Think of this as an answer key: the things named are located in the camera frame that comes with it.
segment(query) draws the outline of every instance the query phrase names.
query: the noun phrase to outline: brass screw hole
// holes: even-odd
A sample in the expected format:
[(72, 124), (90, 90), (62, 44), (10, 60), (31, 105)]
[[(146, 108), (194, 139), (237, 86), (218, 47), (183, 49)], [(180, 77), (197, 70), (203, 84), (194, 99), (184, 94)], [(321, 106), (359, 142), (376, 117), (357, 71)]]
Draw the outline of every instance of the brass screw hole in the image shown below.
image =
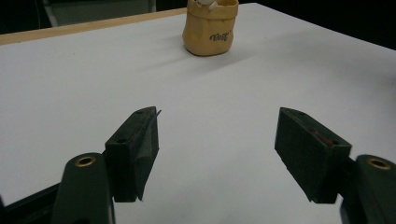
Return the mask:
[(83, 157), (76, 161), (77, 167), (85, 167), (92, 165), (96, 161), (95, 157)]
[(390, 168), (392, 168), (387, 161), (383, 161), (383, 160), (376, 159), (376, 158), (367, 159), (367, 163), (369, 163), (370, 165), (374, 166), (375, 168), (381, 169), (381, 170), (390, 170)]

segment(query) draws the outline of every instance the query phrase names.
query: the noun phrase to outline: wooden table edge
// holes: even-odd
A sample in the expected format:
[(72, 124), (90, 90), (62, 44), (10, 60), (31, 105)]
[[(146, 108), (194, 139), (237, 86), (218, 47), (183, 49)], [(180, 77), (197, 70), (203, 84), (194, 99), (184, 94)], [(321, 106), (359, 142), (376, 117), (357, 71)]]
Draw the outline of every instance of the wooden table edge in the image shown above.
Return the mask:
[(107, 27), (119, 26), (124, 24), (130, 24), (140, 21), (151, 21), (165, 17), (176, 16), (187, 12), (186, 8), (178, 8), (160, 12), (152, 12), (141, 15), (134, 15), (129, 17), (120, 17), (116, 19), (103, 20), (103, 21), (92, 21), (79, 23), (74, 25), (59, 26), (41, 30), (33, 30), (26, 32), (19, 32), (13, 34), (0, 35), (0, 45), (21, 43), (29, 40), (42, 39), (47, 37), (53, 37), (58, 35), (71, 35), (75, 33), (98, 30)]

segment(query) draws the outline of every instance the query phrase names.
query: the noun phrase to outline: crumpled bag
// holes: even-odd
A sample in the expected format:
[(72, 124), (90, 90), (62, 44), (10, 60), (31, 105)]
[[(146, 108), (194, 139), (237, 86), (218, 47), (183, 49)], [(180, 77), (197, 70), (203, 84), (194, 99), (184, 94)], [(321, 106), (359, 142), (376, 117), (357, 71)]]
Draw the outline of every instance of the crumpled bag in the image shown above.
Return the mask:
[(190, 53), (210, 56), (230, 49), (239, 3), (237, 0), (217, 0), (217, 3), (210, 10), (209, 6), (198, 6), (196, 0), (189, 0), (183, 41)]

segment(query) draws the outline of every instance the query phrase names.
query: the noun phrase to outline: white tabletop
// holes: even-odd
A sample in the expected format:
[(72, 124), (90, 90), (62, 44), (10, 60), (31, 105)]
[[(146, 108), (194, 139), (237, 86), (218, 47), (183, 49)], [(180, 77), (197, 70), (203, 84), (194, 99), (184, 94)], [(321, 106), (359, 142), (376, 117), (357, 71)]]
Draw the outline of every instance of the white tabletop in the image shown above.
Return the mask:
[(278, 110), (302, 110), (396, 161), (396, 51), (241, 5), (231, 50), (195, 57), (186, 15), (0, 46), (0, 194), (61, 180), (64, 165), (156, 105), (160, 152), (118, 223), (341, 223), (310, 203), (274, 150)]

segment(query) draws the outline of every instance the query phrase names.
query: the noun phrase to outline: beige bag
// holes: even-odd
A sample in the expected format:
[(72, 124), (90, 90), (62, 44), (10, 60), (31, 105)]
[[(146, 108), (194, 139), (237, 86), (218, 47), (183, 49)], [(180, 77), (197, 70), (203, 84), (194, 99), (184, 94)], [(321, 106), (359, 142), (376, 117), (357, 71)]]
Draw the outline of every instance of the beige bag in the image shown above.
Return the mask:
[(227, 52), (233, 43), (233, 25), (238, 13), (237, 0), (217, 0), (218, 5), (199, 5), (196, 0), (187, 4), (183, 41), (186, 49), (200, 56)]

